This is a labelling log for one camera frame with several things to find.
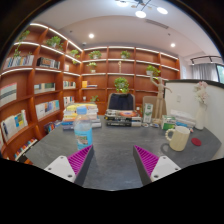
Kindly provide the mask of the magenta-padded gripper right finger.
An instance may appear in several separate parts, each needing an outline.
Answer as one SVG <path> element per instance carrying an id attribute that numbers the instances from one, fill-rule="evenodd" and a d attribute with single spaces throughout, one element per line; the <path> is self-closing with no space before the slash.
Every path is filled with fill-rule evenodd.
<path id="1" fill-rule="evenodd" d="M 180 167 L 167 156 L 158 157 L 137 145 L 133 146 L 133 156 L 143 185 L 180 170 Z"/>

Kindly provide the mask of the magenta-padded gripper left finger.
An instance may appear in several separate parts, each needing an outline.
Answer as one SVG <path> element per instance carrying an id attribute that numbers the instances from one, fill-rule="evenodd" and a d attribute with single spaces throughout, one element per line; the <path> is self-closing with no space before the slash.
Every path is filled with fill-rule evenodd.
<path id="1" fill-rule="evenodd" d="M 94 149 L 90 145 L 68 157 L 60 155 L 45 168 L 45 171 L 82 186 L 93 154 Z"/>

